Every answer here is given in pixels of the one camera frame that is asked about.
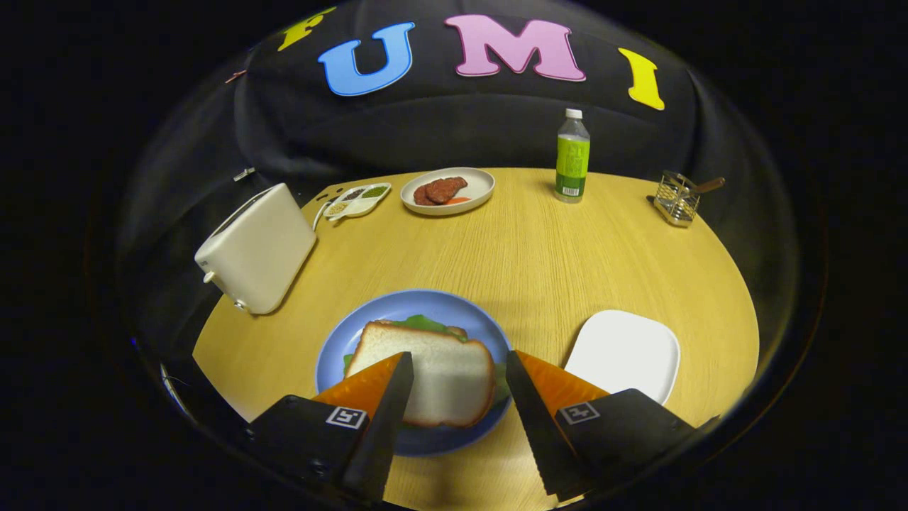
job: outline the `water bottle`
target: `water bottle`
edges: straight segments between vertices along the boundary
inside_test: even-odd
[[[565,110],[565,124],[558,130],[558,162],[555,165],[555,196],[563,202],[583,198],[589,166],[589,132],[583,126],[583,112]]]

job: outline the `blue letter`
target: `blue letter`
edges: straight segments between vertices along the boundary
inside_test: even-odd
[[[413,64],[407,32],[414,26],[416,25],[410,22],[400,23],[372,34],[372,39],[384,42],[388,63],[371,75],[361,75],[356,70],[356,55],[353,50],[360,45],[359,39],[335,46],[321,54],[319,62],[325,64],[328,87],[336,95],[364,95],[400,80]]]

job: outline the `toaster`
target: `toaster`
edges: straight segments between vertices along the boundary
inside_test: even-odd
[[[315,231],[286,184],[249,199],[208,236],[195,253],[214,283],[250,314],[273,311],[287,294],[312,246]]]

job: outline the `yellow tabletop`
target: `yellow tabletop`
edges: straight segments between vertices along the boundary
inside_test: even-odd
[[[655,319],[681,345],[666,408],[692,426],[723,414],[754,376],[758,335],[744,279],[701,218],[667,224],[647,200],[656,183],[589,174],[583,201],[552,195],[555,171],[484,169],[492,197],[453,216],[415,215],[400,189],[416,174],[333,185],[390,182],[369,214],[319,221],[318,241],[284,303],[249,316],[226,296],[193,352],[246,420],[288,394],[315,395],[315,362],[341,319],[394,291],[431,288],[463,296],[501,325],[515,349],[564,366],[583,323],[619,309]],[[302,211],[312,220],[322,200]],[[488,436],[443,456],[395,456],[385,499],[417,509],[557,506],[546,496],[512,406]]]

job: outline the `green bottle label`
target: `green bottle label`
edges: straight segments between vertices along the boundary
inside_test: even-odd
[[[583,195],[589,165],[589,141],[558,138],[555,190],[572,197]]]

